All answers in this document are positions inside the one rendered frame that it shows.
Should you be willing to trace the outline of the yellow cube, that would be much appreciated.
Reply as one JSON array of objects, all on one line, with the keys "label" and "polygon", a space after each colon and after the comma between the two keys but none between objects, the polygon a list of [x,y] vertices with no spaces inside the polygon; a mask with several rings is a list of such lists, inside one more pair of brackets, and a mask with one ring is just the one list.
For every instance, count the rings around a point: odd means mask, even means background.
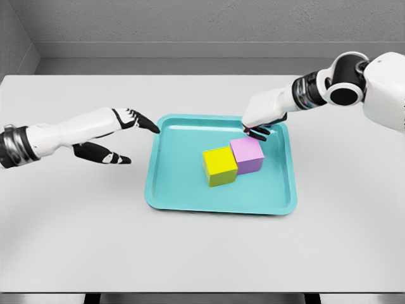
[{"label": "yellow cube", "polygon": [[202,163],[209,187],[229,184],[236,180],[238,166],[230,146],[204,151]]}]

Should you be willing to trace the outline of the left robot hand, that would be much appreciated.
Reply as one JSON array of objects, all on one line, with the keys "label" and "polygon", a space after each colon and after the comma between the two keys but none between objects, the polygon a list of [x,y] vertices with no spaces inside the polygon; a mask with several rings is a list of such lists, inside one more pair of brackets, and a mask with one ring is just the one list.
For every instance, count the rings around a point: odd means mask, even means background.
[{"label": "left robot hand", "polygon": [[74,155],[102,164],[130,164],[131,159],[103,146],[90,142],[116,131],[138,127],[159,134],[158,126],[150,119],[130,108],[102,108],[85,113],[58,124],[59,143],[71,146]]}]

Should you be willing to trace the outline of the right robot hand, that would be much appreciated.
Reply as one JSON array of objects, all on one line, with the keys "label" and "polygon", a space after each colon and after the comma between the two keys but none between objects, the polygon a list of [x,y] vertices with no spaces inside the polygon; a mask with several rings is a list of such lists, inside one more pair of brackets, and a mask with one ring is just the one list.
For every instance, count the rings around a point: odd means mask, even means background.
[{"label": "right robot hand", "polygon": [[287,112],[279,107],[281,93],[281,89],[272,89],[252,96],[242,117],[243,132],[247,136],[266,141],[270,135],[266,128],[287,119]]}]

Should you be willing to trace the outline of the pink cube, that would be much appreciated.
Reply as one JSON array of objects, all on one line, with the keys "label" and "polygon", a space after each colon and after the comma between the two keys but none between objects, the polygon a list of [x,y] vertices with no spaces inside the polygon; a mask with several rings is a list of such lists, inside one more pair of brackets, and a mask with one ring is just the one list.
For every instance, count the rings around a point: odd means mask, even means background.
[{"label": "pink cube", "polygon": [[265,156],[257,139],[251,137],[232,139],[230,148],[238,166],[238,175],[257,172],[261,169]]}]

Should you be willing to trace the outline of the teal tray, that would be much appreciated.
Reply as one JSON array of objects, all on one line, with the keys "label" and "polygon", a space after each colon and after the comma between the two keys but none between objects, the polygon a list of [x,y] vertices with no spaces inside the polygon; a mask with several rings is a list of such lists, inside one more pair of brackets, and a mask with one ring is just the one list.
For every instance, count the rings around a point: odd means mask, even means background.
[{"label": "teal tray", "polygon": [[193,212],[287,215],[297,206],[296,183],[288,128],[270,127],[261,143],[264,162],[258,172],[237,176],[235,182],[209,187],[203,152],[222,148],[245,137],[235,116],[171,114],[158,121],[145,199],[154,208]]}]

